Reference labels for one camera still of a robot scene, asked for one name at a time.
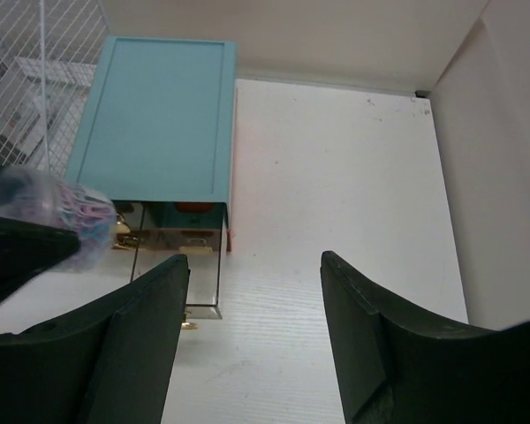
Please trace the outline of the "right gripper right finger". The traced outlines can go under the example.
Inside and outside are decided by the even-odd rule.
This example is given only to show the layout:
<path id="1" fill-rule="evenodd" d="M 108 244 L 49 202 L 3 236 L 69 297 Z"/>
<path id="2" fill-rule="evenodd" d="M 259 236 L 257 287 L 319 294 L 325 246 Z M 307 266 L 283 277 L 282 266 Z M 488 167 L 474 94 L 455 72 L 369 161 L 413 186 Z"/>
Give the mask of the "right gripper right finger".
<path id="1" fill-rule="evenodd" d="M 530 321 L 457 322 L 327 251 L 322 294 L 348 423 L 530 423 Z"/>

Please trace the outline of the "clear plastic drawer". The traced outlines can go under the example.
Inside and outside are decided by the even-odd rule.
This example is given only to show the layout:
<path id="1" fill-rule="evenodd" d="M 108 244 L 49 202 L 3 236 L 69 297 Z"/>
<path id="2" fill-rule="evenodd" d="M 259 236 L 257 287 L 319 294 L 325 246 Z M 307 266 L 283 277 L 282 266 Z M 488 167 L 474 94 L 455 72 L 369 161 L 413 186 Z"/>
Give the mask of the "clear plastic drawer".
<path id="1" fill-rule="evenodd" d="M 133 250 L 131 279 L 161 277 L 178 297 L 173 313 L 184 329 L 200 320 L 223 318 L 219 306 L 228 244 L 227 208 L 222 202 L 133 204 L 125 216 L 131 232 L 123 241 Z"/>

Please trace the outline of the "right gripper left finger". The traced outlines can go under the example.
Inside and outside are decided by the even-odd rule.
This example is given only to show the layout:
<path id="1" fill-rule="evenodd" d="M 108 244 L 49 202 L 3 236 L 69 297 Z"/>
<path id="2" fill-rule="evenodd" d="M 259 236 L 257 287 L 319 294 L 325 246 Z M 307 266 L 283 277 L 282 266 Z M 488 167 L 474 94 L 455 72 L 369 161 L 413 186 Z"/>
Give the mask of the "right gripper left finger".
<path id="1" fill-rule="evenodd" d="M 182 321 L 161 277 L 0 334 L 0 423 L 159 423 Z"/>

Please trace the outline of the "clear jar of paperclips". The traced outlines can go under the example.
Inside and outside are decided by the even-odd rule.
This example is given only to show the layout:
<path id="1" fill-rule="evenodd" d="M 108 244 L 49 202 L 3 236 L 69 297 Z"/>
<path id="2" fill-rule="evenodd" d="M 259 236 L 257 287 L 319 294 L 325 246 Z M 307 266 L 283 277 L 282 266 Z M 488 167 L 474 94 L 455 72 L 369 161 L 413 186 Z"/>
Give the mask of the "clear jar of paperclips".
<path id="1" fill-rule="evenodd" d="M 104 194 L 21 165 L 0 170 L 0 217 L 75 232 L 77 253 L 57 266 L 71 272 L 97 264 L 111 247 L 117 224 L 114 204 Z"/>

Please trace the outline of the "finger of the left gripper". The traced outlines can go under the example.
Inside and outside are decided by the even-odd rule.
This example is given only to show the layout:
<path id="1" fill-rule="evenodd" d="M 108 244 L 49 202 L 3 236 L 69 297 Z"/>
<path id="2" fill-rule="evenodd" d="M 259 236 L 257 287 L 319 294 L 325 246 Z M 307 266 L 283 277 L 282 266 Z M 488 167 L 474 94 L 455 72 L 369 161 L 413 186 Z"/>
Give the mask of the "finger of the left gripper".
<path id="1" fill-rule="evenodd" d="M 58 182 L 47 173 L 13 167 L 34 186 L 36 211 L 45 217 L 28 222 L 0 216 L 0 304 L 41 273 L 80 249 L 75 231 L 56 226 Z"/>

